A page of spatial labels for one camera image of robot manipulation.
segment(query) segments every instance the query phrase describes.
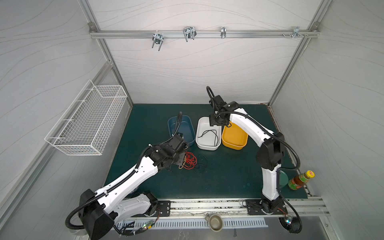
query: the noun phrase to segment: sauce bottle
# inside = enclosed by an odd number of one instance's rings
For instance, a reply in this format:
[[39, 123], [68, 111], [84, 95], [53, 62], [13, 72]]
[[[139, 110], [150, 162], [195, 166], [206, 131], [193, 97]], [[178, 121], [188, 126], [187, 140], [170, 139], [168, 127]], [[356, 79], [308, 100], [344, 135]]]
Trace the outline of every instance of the sauce bottle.
[[292, 190], [297, 190], [304, 186], [311, 178], [314, 178], [314, 172], [307, 171], [306, 173], [297, 175], [288, 182], [288, 187]]

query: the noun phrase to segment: white wire basket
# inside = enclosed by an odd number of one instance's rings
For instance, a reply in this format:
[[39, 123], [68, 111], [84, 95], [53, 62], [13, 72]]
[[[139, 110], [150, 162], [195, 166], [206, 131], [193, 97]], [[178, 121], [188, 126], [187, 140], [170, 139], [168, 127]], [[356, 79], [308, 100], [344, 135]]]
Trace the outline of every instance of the white wire basket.
[[89, 80], [45, 140], [70, 156], [101, 155], [126, 98], [121, 85]]

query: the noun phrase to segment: plastic tray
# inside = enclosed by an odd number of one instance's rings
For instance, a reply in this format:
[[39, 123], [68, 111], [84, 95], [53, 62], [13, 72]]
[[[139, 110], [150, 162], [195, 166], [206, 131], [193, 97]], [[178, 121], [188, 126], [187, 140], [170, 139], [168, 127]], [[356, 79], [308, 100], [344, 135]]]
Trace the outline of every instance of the plastic tray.
[[[209, 131], [201, 136], [207, 130], [215, 130], [217, 138], [214, 132]], [[200, 149], [204, 150], [216, 150], [221, 144], [221, 126], [209, 125], [209, 117], [202, 117], [199, 119], [196, 131], [196, 144]]]
[[248, 134], [236, 124], [230, 123], [231, 127], [224, 127], [223, 130], [223, 145], [235, 150], [240, 150], [247, 144]]
[[[170, 137], [175, 132], [176, 118], [177, 116], [171, 117], [168, 120], [168, 130]], [[188, 117], [187, 115], [182, 116], [178, 132], [183, 134], [183, 138], [188, 143], [188, 146], [192, 146], [195, 143], [195, 129], [193, 128], [190, 117]]]

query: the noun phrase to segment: red wire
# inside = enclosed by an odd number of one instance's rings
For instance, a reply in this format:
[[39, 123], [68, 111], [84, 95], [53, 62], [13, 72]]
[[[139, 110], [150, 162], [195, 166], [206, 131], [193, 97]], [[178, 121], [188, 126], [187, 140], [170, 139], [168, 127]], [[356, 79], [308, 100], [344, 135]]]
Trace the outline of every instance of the red wire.
[[197, 164], [197, 158], [191, 152], [185, 152], [185, 163], [183, 168], [185, 169], [193, 169]]
[[285, 213], [283, 210], [281, 210], [279, 207], [277, 208], [278, 210], [282, 211], [284, 213], [284, 215], [288, 215], [287, 213]]

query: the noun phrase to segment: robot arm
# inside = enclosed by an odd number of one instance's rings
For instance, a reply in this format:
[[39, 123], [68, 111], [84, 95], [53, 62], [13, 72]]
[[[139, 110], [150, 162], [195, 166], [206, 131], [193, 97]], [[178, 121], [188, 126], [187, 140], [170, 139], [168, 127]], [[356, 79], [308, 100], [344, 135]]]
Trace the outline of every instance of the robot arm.
[[[181, 119], [180, 112], [175, 133], [181, 124]], [[79, 207], [67, 216], [66, 226], [73, 230], [85, 229], [91, 240], [98, 240], [109, 232], [115, 223], [124, 218], [136, 214], [154, 214], [158, 200], [150, 192], [129, 199], [124, 198], [163, 168], [171, 164], [182, 164], [187, 148], [187, 142], [177, 134], [165, 142], [150, 145], [143, 151], [137, 164], [115, 181], [95, 192], [90, 189], [84, 191], [80, 196]], [[83, 225], [71, 224], [71, 218], [76, 213]]]
[[261, 166], [263, 174], [261, 208], [266, 214], [272, 214], [277, 209], [278, 204], [282, 202], [277, 190], [277, 178], [284, 147], [280, 142], [271, 138], [270, 135], [276, 136], [279, 139], [284, 139], [284, 136], [279, 132], [274, 134], [273, 131], [255, 121], [237, 102], [233, 101], [227, 104], [220, 95], [214, 96], [209, 87], [207, 87], [207, 91], [211, 98], [209, 103], [215, 112], [209, 116], [210, 125], [229, 126], [229, 121], [231, 121], [242, 128], [260, 147], [256, 160]]

